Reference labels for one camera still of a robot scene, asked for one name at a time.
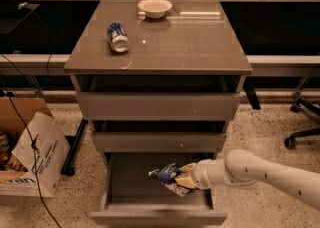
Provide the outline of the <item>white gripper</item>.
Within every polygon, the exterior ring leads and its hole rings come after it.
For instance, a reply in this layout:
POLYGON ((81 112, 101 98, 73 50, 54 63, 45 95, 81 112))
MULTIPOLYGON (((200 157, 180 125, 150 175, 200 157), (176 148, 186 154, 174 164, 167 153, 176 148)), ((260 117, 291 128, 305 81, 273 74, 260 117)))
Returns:
POLYGON ((227 185, 230 182, 225 160, 201 160, 179 168, 180 174, 175 177, 179 186, 194 189, 210 189, 217 184, 227 185))

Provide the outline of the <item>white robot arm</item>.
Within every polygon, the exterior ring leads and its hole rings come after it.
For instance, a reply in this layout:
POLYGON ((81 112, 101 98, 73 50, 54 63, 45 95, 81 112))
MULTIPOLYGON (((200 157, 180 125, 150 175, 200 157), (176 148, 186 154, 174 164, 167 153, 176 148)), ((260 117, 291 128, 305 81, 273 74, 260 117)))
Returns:
POLYGON ((231 150, 224 158, 205 159, 180 168, 178 185, 210 189, 217 184, 250 188, 268 184, 320 210, 320 174, 264 160, 242 149, 231 150))

